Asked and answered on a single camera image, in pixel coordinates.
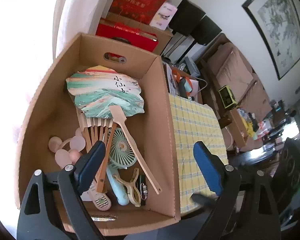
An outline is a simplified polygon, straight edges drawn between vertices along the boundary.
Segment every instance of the black picture frame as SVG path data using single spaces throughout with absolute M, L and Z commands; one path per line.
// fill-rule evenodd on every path
M 266 45 L 268 51 L 269 51 L 270 57 L 271 57 L 272 62 L 273 62 L 273 64 L 274 64 L 275 71 L 276 71 L 276 73 L 277 73 L 278 80 L 280 80 L 280 79 L 282 79 L 282 78 L 283 78 L 283 77 L 284 77 L 284 76 L 285 76 L 285 75 L 286 75 L 286 74 L 287 74 L 287 73 L 288 73 L 288 72 L 289 72 L 289 71 L 290 71 L 290 70 L 291 70 L 298 62 L 299 62 L 300 58 L 294 63 L 294 65 L 293 65 L 291 68 L 289 68 L 289 70 L 288 70 L 283 76 L 280 77 L 280 74 L 279 74 L 279 71 L 278 71 L 278 66 L 277 66 L 277 63 L 276 63 L 276 61 L 275 61 L 275 58 L 274 58 L 273 52 L 272 52 L 272 50 L 271 50 L 270 44 L 268 43 L 267 38 L 266 38 L 264 32 L 262 31 L 262 29 L 261 29 L 261 27 L 260 27 L 258 21 L 257 21 L 256 18 L 254 17 L 253 13 L 249 10 L 249 5 L 250 5 L 253 1 L 254 1 L 254 0 L 246 0 L 246 1 L 242 4 L 242 7 L 243 7 L 243 9 L 246 11 L 246 13 L 249 15 L 249 17 L 250 17 L 251 20 L 253 21 L 254 25 L 256 26 L 257 30 L 259 31 L 259 33 L 260 33 L 260 35 L 261 35 L 261 37 L 262 37 L 262 39 L 263 39 L 263 41 L 264 41 L 264 43 L 265 43 L 265 45 Z M 298 24 L 299 24 L 299 26 L 300 26 L 300 19 L 299 19 L 298 11 L 297 11 L 297 9 L 296 9 L 296 6 L 295 6 L 294 1 L 291 0 L 291 2 L 292 2 L 292 6 L 293 6 L 294 9 L 295 9 L 297 21 L 298 21 Z

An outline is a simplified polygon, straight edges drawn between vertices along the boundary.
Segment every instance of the cable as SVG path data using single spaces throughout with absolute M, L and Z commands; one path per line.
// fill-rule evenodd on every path
M 269 149 L 266 149 L 266 150 L 265 150 L 265 151 L 263 151 L 263 152 L 270 151 L 270 150 L 272 150 L 273 148 L 275 148 L 275 147 L 277 147 L 277 146 L 279 146 L 279 145 L 282 145 L 282 144 L 284 144 L 284 142 L 281 142 L 281 143 L 275 144 L 275 145 L 273 145 L 273 146 L 272 146 L 272 147 L 270 147 Z
M 227 132 L 229 133 L 229 135 L 230 135 L 230 137 L 231 137 L 231 143 L 230 143 L 230 145 L 226 148 L 226 150 L 227 149 L 229 149 L 232 145 L 233 145 L 233 137 L 232 137 L 232 134 L 229 132 L 229 130 L 228 130 L 228 128 L 227 127 L 225 127 L 226 128 L 226 130 L 227 130 Z
M 205 81 L 204 79 L 202 79 L 202 78 L 196 78 L 196 77 L 193 77 L 193 78 L 195 78 L 195 79 L 199 79 L 199 80 L 202 80 L 202 81 L 204 81 L 205 83 L 206 83 L 206 85 L 203 87 L 203 88 L 201 88 L 196 94 L 194 94 L 193 95 L 193 97 L 194 96 L 196 96 L 201 90 L 203 90 L 203 89 L 205 89 L 207 86 L 208 86 L 208 82 L 207 81 Z

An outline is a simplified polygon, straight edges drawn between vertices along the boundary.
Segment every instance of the clamp jaw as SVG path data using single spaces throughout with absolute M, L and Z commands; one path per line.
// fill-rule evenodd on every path
M 196 142 L 193 151 L 209 189 L 218 195 L 214 207 L 208 197 L 192 196 L 197 203 L 212 209 L 194 239 L 280 240 L 279 214 L 270 188 L 271 177 L 263 171 L 237 170 L 224 165 L 203 142 Z M 245 191 L 240 213 L 231 233 L 225 234 L 239 191 Z
M 70 223 L 79 240 L 105 239 L 88 214 L 80 195 L 89 189 L 103 158 L 105 144 L 97 141 L 75 165 L 44 174 L 36 170 L 24 195 L 17 228 L 17 239 L 70 240 L 53 198 L 59 190 Z

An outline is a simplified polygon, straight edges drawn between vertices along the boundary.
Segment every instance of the blue clamp pad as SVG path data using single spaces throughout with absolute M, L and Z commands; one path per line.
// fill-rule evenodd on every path
M 97 141 L 91 150 L 80 157 L 75 164 L 74 179 L 76 187 L 81 195 L 87 191 L 105 157 L 106 146 L 102 141 Z
M 224 165 L 218 156 L 211 154 L 203 142 L 196 142 L 193 147 L 193 156 L 211 191 L 221 195 L 224 179 Z

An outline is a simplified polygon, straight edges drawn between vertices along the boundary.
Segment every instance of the brown cushion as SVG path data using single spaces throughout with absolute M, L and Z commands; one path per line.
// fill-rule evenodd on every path
M 228 58 L 233 49 L 233 46 L 234 45 L 229 42 L 224 45 L 220 45 L 217 52 L 213 54 L 211 58 L 209 58 L 207 63 L 215 76 L 218 74 L 220 68 Z
M 223 45 L 220 45 L 218 47 L 217 52 L 211 58 L 208 59 L 208 61 L 207 61 L 208 66 L 212 70 L 214 75 L 217 75 L 217 73 L 219 72 L 223 63 L 226 61 L 227 57 L 229 56 L 232 49 L 234 49 L 234 48 L 237 49 L 237 47 L 234 46 L 234 44 L 232 44 L 231 42 L 227 42 Z M 253 71 L 252 71 L 252 67 L 251 67 L 250 63 L 248 62 L 248 60 L 243 56 L 243 54 L 240 51 L 239 51 L 239 54 L 240 54 L 240 57 L 241 57 L 244 65 L 246 66 L 248 71 L 252 74 Z
M 253 80 L 253 76 L 244 65 L 237 48 L 232 49 L 216 77 L 221 87 L 230 86 L 237 102 L 244 96 Z

